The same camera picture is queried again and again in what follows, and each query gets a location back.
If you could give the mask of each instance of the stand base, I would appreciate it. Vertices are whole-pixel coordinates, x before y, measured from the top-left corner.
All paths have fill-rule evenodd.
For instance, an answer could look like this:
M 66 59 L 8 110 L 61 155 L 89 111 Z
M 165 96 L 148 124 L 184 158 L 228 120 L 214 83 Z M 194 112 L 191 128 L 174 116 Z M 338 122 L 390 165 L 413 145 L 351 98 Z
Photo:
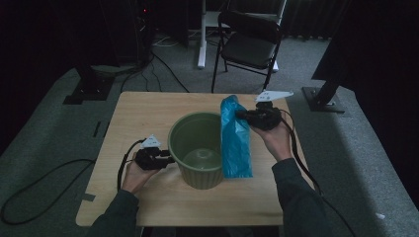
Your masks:
M 200 57 L 198 58 L 198 68 L 204 69 L 206 67 L 207 42 L 204 41 L 200 47 Z
M 320 88 L 302 87 L 301 90 L 305 95 L 305 99 L 307 100 L 308 105 L 310 106 L 310 109 L 313 112 L 329 112 L 329 113 L 339 113 L 339 114 L 345 113 L 345 110 L 340 105 L 340 102 L 337 96 L 333 96 L 332 100 L 330 100 L 330 102 L 327 105 L 320 106 L 317 104 L 317 100 L 315 100 L 318 92 L 320 91 Z
M 83 101 L 106 101 L 114 84 L 115 77 L 97 76 L 96 89 L 86 90 L 85 83 L 80 80 L 72 95 L 67 96 L 63 105 L 81 105 Z

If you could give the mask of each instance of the blue plastic bag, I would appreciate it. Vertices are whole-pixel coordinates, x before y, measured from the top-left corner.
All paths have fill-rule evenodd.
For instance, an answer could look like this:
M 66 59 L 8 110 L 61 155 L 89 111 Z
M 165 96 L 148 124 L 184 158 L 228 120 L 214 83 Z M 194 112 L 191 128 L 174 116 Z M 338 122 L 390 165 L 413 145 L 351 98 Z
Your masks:
M 249 124 L 238 119 L 237 110 L 246 110 L 235 95 L 221 102 L 221 157 L 225 178 L 253 177 L 250 159 Z

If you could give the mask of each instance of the wooden table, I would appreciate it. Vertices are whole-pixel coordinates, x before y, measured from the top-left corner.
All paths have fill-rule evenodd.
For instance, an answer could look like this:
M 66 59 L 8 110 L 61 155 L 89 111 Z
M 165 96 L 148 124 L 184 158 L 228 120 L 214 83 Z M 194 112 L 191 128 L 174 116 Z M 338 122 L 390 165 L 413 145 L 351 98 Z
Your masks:
M 76 222 L 90 226 L 104 213 L 117 193 L 117 173 L 124 154 L 139 139 L 154 134 L 167 149 L 170 128 L 180 117 L 200 111 L 220 112 L 229 95 L 124 92 L 118 101 L 99 153 Z M 248 110 L 256 95 L 237 95 Z M 274 106 L 288 110 L 286 100 Z M 283 211 L 271 167 L 275 159 L 262 139 L 251 131 L 253 178 L 224 179 L 210 190 L 196 190 L 182 179 L 177 164 L 153 176 L 139 195 L 138 226 L 252 226 L 281 225 Z M 139 149 L 136 146 L 132 153 Z M 304 156 L 298 143 L 298 153 Z

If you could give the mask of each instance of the person's left hand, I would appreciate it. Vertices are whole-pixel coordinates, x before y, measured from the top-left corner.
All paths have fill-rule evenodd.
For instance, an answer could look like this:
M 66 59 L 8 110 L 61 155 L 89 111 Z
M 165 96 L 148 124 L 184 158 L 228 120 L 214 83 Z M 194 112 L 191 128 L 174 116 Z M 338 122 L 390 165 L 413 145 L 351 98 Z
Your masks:
M 121 189 L 135 195 L 145 183 L 147 183 L 150 177 L 159 171 L 160 170 L 142 170 L 134 161 L 131 161 L 126 166 L 126 177 Z

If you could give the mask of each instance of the gray carpet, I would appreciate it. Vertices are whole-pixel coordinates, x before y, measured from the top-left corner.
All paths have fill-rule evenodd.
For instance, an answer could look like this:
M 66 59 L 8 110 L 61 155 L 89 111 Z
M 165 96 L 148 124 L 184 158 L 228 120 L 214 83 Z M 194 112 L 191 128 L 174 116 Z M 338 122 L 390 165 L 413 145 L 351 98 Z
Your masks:
M 160 44 L 171 45 L 173 42 L 166 40 Z M 311 112 L 304 99 L 301 87 L 323 84 L 310 78 L 327 44 L 328 41 L 318 39 L 284 39 L 278 56 L 280 71 L 273 76 L 268 90 L 294 91 L 288 103 L 309 169 L 326 197 L 358 236 L 416 236 L 419 233 L 418 211 L 398 180 L 354 94 L 344 88 L 338 89 L 337 97 L 346 109 L 343 115 Z M 173 69 L 190 92 L 210 91 L 215 46 L 209 43 L 203 70 L 197 67 L 198 42 L 195 40 L 188 48 L 176 44 L 155 46 L 153 51 Z M 128 67 L 95 68 L 119 71 Z M 95 159 L 125 79 L 126 75 L 116 79 L 107 101 L 86 101 L 82 105 L 69 106 L 62 102 L 74 90 L 78 74 L 73 69 L 59 78 L 0 158 L 0 203 L 57 165 L 80 158 Z M 231 68 L 225 73 L 219 68 L 215 92 L 258 94 L 263 81 L 263 76 L 247 71 Z M 163 92 L 184 92 L 170 71 L 154 58 L 143 75 L 137 73 L 126 81 L 124 90 L 160 91 L 159 84 Z M 23 220 L 39 213 L 86 165 L 85 162 L 72 164 L 54 172 L 12 201 L 7 215 L 13 220 Z M 40 218 L 20 226 L 1 223 L 0 236 L 83 236 L 87 229 L 76 225 L 75 216 L 92 170 L 93 166 L 88 168 Z M 329 207 L 326 210 L 335 235 L 350 236 L 339 217 Z M 378 218 L 377 213 L 385 218 Z M 167 235 L 170 235 L 170 228 L 154 233 L 154 236 Z

